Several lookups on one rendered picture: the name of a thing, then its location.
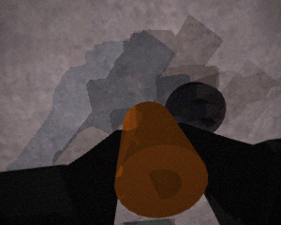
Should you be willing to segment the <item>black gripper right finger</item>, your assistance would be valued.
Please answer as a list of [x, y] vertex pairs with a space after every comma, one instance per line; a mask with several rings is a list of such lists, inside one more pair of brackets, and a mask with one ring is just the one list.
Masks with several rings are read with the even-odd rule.
[[256, 144], [177, 123], [206, 166], [219, 225], [268, 225], [281, 178], [281, 139]]

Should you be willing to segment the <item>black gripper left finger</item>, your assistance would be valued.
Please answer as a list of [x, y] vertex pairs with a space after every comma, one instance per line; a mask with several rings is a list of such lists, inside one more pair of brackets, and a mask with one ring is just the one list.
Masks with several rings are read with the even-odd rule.
[[68, 165], [0, 172], [0, 219], [50, 213], [67, 225], [114, 225], [122, 130]]

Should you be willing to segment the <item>orange cylinder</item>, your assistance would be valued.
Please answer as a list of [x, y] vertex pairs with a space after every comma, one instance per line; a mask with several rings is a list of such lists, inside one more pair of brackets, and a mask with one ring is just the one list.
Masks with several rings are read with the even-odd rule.
[[120, 203], [147, 218], [167, 218], [197, 203], [206, 166], [169, 110], [147, 101], [126, 114], [114, 188]]

